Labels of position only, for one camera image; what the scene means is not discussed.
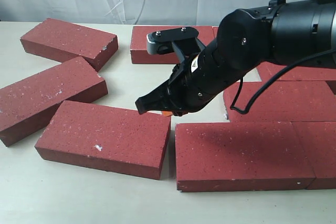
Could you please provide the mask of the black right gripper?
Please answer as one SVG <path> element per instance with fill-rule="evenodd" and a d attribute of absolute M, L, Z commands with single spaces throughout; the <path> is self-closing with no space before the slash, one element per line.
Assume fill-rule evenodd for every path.
<path fill-rule="evenodd" d="M 167 82 L 137 98 L 135 106 L 139 114 L 162 111 L 168 117 L 194 113 L 251 69 L 250 60 L 225 54 L 214 39 L 199 55 L 176 65 Z"/>

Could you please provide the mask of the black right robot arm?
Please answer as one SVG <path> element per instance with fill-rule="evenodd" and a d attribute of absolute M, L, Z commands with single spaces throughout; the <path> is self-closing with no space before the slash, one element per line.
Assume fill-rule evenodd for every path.
<path fill-rule="evenodd" d="M 272 2 L 269 6 L 237 9 L 225 16 L 217 35 L 203 44 L 193 27 L 157 30 L 147 35 L 151 55 L 175 53 L 179 59 L 170 77 L 139 97 L 140 114 L 169 111 L 194 113 L 262 62 L 282 66 L 247 102 L 247 114 L 257 98 L 297 66 L 335 68 L 335 0 Z"/>

